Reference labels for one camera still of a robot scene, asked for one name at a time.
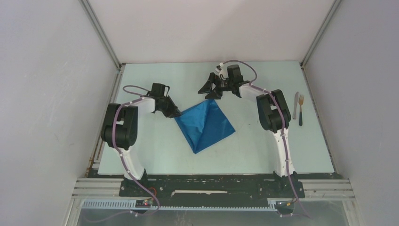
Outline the blue cloth napkin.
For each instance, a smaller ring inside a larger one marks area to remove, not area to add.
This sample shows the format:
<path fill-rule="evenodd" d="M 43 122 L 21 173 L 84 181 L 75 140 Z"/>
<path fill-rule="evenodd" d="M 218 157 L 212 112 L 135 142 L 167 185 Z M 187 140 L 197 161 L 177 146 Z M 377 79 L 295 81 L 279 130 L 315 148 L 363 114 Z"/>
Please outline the blue cloth napkin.
<path fill-rule="evenodd" d="M 175 117 L 175 121 L 194 154 L 236 132 L 213 99 L 184 110 L 181 116 Z"/>

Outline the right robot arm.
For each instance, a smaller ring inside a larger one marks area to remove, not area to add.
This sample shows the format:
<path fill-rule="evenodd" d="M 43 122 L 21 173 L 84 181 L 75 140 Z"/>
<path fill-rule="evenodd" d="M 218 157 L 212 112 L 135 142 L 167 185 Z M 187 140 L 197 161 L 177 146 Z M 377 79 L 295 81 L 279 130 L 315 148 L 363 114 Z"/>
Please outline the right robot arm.
<path fill-rule="evenodd" d="M 254 101 L 257 105 L 262 128 L 273 133 L 277 145 L 277 160 L 274 172 L 279 177 L 289 177 L 295 172 L 288 143 L 288 127 L 291 114 L 282 90 L 267 91 L 244 79 L 239 65 L 224 67 L 220 63 L 215 73 L 210 73 L 198 94 L 206 99 L 221 99 L 230 91 L 239 98 Z"/>

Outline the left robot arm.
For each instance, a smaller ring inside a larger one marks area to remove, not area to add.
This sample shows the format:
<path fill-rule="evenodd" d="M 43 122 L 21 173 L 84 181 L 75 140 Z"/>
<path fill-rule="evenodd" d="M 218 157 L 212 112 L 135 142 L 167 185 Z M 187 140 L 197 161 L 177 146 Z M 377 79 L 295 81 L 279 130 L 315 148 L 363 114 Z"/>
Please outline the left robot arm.
<path fill-rule="evenodd" d="M 145 95 L 126 103 L 110 103 L 104 117 L 101 139 L 115 150 L 121 159 L 125 177 L 133 180 L 130 189 L 137 196 L 147 194 L 149 184 L 143 180 L 145 168 L 132 150 L 137 141 L 139 117 L 148 113 L 162 112 L 166 118 L 181 116 L 181 112 L 169 96 L 170 87 L 153 83 Z"/>

